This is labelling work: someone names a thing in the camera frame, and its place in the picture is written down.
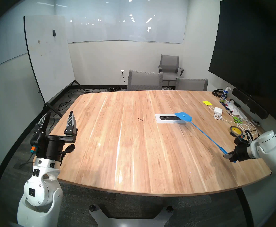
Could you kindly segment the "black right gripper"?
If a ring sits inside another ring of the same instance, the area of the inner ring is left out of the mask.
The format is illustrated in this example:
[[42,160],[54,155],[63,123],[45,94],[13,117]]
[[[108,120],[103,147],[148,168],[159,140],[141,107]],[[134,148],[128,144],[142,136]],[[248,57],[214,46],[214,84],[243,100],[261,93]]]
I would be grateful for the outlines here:
[[251,153],[250,146],[247,144],[238,144],[235,146],[235,149],[228,154],[223,155],[224,158],[228,159],[229,161],[245,161],[252,159],[252,155],[249,155]]

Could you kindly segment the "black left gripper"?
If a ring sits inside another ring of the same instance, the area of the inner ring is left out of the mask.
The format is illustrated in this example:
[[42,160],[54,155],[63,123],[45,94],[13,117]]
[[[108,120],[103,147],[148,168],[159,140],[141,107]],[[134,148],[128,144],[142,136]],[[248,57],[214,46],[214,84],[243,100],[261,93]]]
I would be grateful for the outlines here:
[[67,153],[75,150],[74,143],[76,142],[77,125],[73,111],[67,120],[65,136],[46,135],[46,129],[52,112],[48,111],[38,123],[33,127],[34,134],[34,154],[36,158],[49,159],[62,162]]

